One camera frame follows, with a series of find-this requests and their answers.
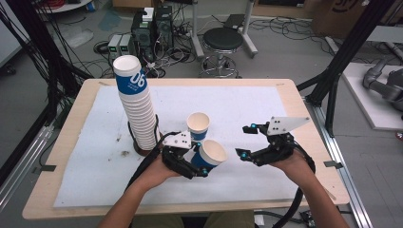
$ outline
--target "printed number on cup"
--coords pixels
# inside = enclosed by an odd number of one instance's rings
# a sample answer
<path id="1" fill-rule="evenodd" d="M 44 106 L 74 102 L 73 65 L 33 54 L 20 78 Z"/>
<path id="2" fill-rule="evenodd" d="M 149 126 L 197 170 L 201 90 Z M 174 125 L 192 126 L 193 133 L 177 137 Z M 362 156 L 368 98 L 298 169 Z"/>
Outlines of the printed number on cup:
<path id="1" fill-rule="evenodd" d="M 143 87 L 145 84 L 145 78 L 144 78 L 144 74 L 142 72 L 137 73 L 136 75 L 133 75 L 130 78 L 130 83 L 132 84 L 137 84 L 139 87 Z"/>

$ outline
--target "person's right arm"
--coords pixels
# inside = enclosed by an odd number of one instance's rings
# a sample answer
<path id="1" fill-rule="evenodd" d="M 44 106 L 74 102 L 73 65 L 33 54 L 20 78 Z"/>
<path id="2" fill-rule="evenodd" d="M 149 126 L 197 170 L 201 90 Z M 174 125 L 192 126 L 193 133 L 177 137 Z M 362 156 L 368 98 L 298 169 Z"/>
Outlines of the person's right arm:
<path id="1" fill-rule="evenodd" d="M 295 150 L 290 158 L 272 165 L 284 171 L 285 175 L 302 190 L 317 227 L 349 227 L 299 152 Z"/>

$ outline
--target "person's left hand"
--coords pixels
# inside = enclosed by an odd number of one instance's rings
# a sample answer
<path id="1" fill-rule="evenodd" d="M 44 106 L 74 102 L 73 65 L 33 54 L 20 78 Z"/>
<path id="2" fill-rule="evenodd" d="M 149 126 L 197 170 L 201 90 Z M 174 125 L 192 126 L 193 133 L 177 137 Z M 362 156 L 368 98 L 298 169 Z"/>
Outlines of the person's left hand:
<path id="1" fill-rule="evenodd" d="M 178 177 L 180 174 L 172 171 L 163 163 L 163 158 L 159 155 L 132 185 L 141 187 L 145 192 L 156 187 L 171 177 Z"/>

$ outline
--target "stack of paper cups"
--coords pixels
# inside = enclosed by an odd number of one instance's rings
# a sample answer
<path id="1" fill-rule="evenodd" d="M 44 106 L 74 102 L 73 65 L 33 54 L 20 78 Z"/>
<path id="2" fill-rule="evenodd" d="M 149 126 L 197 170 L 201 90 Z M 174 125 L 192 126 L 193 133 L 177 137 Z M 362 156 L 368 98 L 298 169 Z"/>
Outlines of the stack of paper cups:
<path id="1" fill-rule="evenodd" d="M 155 130 L 156 117 L 140 61 L 135 56 L 124 55 L 113 62 L 113 69 L 119 96 L 137 145 L 142 150 L 151 150 L 160 133 L 158 129 Z"/>

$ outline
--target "forearm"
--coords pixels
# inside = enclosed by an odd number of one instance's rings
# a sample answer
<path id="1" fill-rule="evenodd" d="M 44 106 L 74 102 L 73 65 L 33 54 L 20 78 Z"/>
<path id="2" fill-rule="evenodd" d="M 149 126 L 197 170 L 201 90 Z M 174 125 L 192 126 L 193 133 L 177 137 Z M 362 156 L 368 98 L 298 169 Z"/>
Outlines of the forearm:
<path id="1" fill-rule="evenodd" d="M 317 227 L 349 227 L 317 178 L 312 179 L 308 185 L 300 187 Z"/>
<path id="2" fill-rule="evenodd" d="M 133 219 L 145 192 L 146 191 L 142 190 L 140 187 L 132 184 L 109 210 L 98 227 L 127 228 Z"/>

